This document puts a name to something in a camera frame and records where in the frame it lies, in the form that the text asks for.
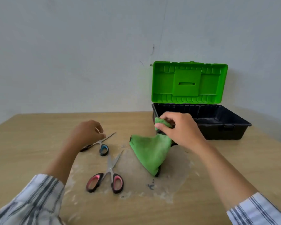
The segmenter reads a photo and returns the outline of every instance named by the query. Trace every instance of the scissor handle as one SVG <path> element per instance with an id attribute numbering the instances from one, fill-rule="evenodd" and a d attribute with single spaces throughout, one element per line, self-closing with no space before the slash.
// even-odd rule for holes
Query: scissor handle
<path id="1" fill-rule="evenodd" d="M 93 193 L 100 186 L 100 182 L 102 180 L 103 175 L 103 173 L 98 173 L 91 177 L 86 184 L 86 191 L 89 193 Z M 92 182 L 96 182 L 96 184 L 93 188 L 90 188 Z"/>
<path id="2" fill-rule="evenodd" d="M 120 182 L 121 182 L 120 188 L 116 188 L 116 181 L 117 180 L 120 180 Z M 118 174 L 113 174 L 112 184 L 111 184 L 111 189 L 112 189 L 113 193 L 120 193 L 120 192 L 122 192 L 123 188 L 124 188 L 123 178 Z"/>
<path id="3" fill-rule="evenodd" d="M 82 149 L 80 150 L 80 152 L 86 151 L 86 150 L 90 149 L 91 147 L 92 147 L 92 145 L 85 146 L 84 148 L 82 148 Z"/>
<path id="4" fill-rule="evenodd" d="M 101 148 L 99 149 L 100 155 L 101 156 L 105 156 L 105 155 L 108 154 L 108 152 L 109 152 L 109 147 L 107 145 L 105 145 L 105 144 L 102 144 Z"/>

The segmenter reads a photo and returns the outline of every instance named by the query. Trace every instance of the shirt sleeve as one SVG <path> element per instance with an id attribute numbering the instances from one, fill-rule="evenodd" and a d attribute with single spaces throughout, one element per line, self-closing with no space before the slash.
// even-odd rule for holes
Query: shirt sleeve
<path id="1" fill-rule="evenodd" d="M 281 225 L 281 212 L 261 193 L 227 211 L 234 225 Z"/>
<path id="2" fill-rule="evenodd" d="M 9 204 L 0 209 L 0 224 L 62 224 L 59 218 L 64 185 L 38 174 Z"/>

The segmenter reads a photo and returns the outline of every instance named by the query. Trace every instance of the open toolbox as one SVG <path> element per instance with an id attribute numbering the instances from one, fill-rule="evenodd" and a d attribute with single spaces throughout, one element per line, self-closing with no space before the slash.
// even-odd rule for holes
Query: open toolbox
<path id="1" fill-rule="evenodd" d="M 207 140 L 241 139 L 252 124 L 218 104 L 227 70 L 226 64 L 154 62 L 153 121 L 166 111 L 190 113 Z"/>

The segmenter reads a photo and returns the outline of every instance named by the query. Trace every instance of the green cloth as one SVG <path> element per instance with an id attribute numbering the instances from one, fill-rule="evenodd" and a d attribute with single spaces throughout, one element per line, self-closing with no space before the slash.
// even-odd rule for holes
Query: green cloth
<path id="1" fill-rule="evenodd" d="M 155 123 L 163 123 L 172 128 L 167 121 L 158 117 L 155 118 Z M 132 135 L 129 144 L 142 165 L 155 176 L 158 173 L 158 167 L 167 156 L 172 140 L 159 133 L 154 137 Z"/>

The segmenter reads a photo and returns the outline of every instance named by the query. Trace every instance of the left hand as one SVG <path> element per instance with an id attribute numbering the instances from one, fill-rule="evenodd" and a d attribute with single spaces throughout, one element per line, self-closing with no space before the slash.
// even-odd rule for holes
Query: left hand
<path id="1" fill-rule="evenodd" d="M 102 133 L 103 128 L 99 122 L 94 120 L 79 123 L 68 137 L 67 144 L 82 149 L 106 137 Z"/>

